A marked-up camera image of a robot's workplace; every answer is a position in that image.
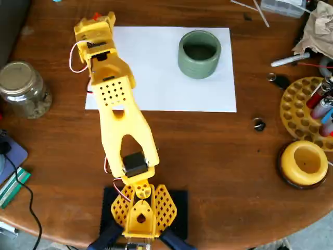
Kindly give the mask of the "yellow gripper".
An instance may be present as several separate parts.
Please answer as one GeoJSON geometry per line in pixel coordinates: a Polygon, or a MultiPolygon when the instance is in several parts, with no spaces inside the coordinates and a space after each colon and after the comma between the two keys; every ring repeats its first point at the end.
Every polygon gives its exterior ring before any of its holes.
{"type": "Polygon", "coordinates": [[[95,19],[82,19],[75,27],[74,33],[79,42],[79,56],[82,63],[98,62],[116,52],[113,42],[113,28],[116,21],[114,12],[95,19]]]}

